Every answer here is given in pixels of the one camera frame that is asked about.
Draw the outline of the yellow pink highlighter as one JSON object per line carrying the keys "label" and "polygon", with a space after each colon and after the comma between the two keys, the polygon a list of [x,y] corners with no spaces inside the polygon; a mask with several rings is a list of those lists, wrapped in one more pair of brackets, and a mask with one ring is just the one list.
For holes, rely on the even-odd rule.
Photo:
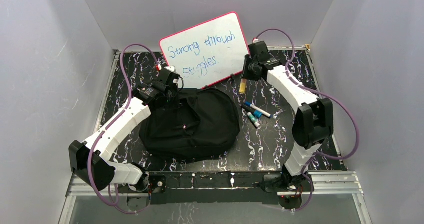
{"label": "yellow pink highlighter", "polygon": [[245,93],[246,92],[247,81],[248,80],[246,78],[241,78],[241,80],[240,80],[240,86],[239,86],[239,92],[240,93]]}

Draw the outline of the black student backpack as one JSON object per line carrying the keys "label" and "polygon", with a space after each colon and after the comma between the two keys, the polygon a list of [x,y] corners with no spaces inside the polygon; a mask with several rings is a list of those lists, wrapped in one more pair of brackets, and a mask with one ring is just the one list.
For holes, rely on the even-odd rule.
{"label": "black student backpack", "polygon": [[153,156],[204,160],[230,150],[240,133],[233,99],[216,88],[183,89],[179,106],[156,110],[140,125],[139,137]]}

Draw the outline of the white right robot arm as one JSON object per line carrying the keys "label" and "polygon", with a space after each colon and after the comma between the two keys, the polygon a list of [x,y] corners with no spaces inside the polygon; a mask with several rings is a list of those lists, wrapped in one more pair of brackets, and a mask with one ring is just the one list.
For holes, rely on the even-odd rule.
{"label": "white right robot arm", "polygon": [[282,168],[282,175],[268,175],[263,179],[264,188],[294,191],[301,187],[308,176],[308,161],[312,160],[321,145],[333,135],[334,113],[333,103],[329,98],[320,98],[306,90],[287,67],[287,64],[270,54],[264,41],[249,44],[239,92],[245,92],[248,80],[264,79],[277,88],[296,111],[292,127],[294,146]]}

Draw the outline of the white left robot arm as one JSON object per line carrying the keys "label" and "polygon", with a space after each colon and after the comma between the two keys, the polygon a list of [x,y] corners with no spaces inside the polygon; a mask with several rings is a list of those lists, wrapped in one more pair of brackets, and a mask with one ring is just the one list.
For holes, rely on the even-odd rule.
{"label": "white left robot arm", "polygon": [[101,129],[83,142],[69,146],[70,166],[93,189],[104,190],[111,184],[130,184],[137,192],[149,187],[146,170],[135,163],[115,163],[110,159],[118,146],[139,124],[158,109],[178,101],[180,74],[174,66],[165,66],[159,75],[132,90],[129,99]]}

